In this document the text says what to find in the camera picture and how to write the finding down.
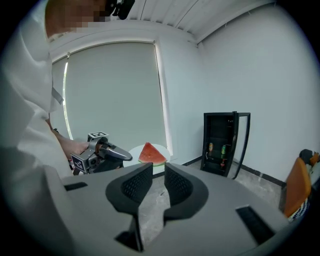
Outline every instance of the ceiling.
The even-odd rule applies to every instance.
[[[127,20],[161,23],[194,35],[197,43],[225,23],[274,0],[135,0]]]

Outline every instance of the white plate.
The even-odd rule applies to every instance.
[[[168,149],[166,149],[164,146],[158,145],[158,144],[152,144],[166,159],[167,159],[167,163],[170,162],[170,153],[168,151]],[[141,164],[138,159],[139,156],[141,154],[142,149],[144,148],[145,145],[140,145],[140,146],[136,146],[133,149],[131,149],[129,151],[129,153],[132,156],[132,160],[131,161],[123,161],[123,166],[124,167],[128,167],[128,166],[133,166],[136,164]],[[155,174],[159,174],[165,171],[165,165],[160,165],[160,166],[154,166],[153,167],[153,175]]]

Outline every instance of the orange chair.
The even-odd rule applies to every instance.
[[[305,162],[298,157],[286,179],[284,215],[290,217],[311,193],[311,182]]]

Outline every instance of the roller blind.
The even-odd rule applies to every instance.
[[[66,109],[74,139],[106,132],[130,150],[145,142],[167,146],[156,54],[151,43],[113,43],[68,59]]]
[[[63,58],[52,65],[53,87],[61,96],[66,62],[67,58]],[[50,113],[50,121],[53,128],[57,128],[62,136],[69,138],[63,105],[59,105],[56,111]]]

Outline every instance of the black mini fridge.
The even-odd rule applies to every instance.
[[[243,146],[240,159],[237,159],[235,179],[244,160],[250,133],[250,113],[225,112],[204,113],[204,133],[201,170],[227,177],[232,166],[239,137],[240,118],[246,119]]]

